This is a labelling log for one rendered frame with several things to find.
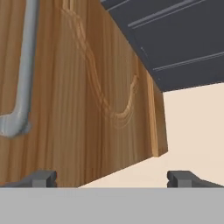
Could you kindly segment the dark grey cabinet run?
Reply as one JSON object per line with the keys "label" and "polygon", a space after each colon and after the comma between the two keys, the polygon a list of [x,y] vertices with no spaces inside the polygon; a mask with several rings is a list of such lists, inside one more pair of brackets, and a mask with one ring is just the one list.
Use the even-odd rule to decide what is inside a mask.
{"label": "dark grey cabinet run", "polygon": [[162,92],[224,82],[224,0],[100,0]]}

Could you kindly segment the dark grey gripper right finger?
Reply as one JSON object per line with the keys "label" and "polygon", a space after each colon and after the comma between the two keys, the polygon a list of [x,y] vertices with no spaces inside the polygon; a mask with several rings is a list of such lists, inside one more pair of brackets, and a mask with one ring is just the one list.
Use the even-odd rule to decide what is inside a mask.
{"label": "dark grey gripper right finger", "polygon": [[213,182],[201,179],[191,171],[168,171],[168,187],[213,187],[224,188],[224,185],[218,185]]}

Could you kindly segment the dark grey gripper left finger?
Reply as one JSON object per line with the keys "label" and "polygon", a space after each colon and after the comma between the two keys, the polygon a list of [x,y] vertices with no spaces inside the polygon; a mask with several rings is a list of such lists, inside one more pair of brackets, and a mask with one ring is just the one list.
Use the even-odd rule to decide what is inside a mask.
{"label": "dark grey gripper left finger", "polygon": [[0,187],[56,187],[57,172],[38,170],[16,182],[9,182]]}

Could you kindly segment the wooden cabinet door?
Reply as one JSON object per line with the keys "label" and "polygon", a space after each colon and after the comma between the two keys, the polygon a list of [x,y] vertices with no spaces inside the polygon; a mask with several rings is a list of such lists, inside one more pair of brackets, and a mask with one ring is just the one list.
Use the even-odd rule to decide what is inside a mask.
{"label": "wooden cabinet door", "polygon": [[168,151],[164,97],[100,0],[39,0],[30,123],[0,136],[0,184],[83,186]]}

